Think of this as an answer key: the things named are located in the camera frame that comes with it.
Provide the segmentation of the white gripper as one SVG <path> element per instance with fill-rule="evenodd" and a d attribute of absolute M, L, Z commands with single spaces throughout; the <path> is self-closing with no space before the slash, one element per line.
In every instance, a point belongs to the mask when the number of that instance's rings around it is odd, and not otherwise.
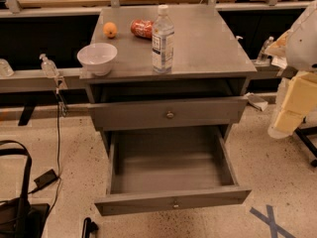
<path fill-rule="evenodd" d="M 302 123 L 302 115 L 307 115 L 316 106 L 316 73 L 300 72 L 290 82 L 283 78 L 277 89 L 268 134 L 275 139 L 287 137 Z"/>

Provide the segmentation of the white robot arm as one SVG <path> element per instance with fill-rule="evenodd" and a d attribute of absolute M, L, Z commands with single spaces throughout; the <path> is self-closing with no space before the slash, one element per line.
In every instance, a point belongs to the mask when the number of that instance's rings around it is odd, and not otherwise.
<path fill-rule="evenodd" d="M 284 47 L 287 65 L 295 68 L 292 79 L 278 86 L 276 106 L 268 134 L 275 139 L 291 136 L 304 117 L 317 106 L 317 1 L 304 12 L 275 43 Z"/>

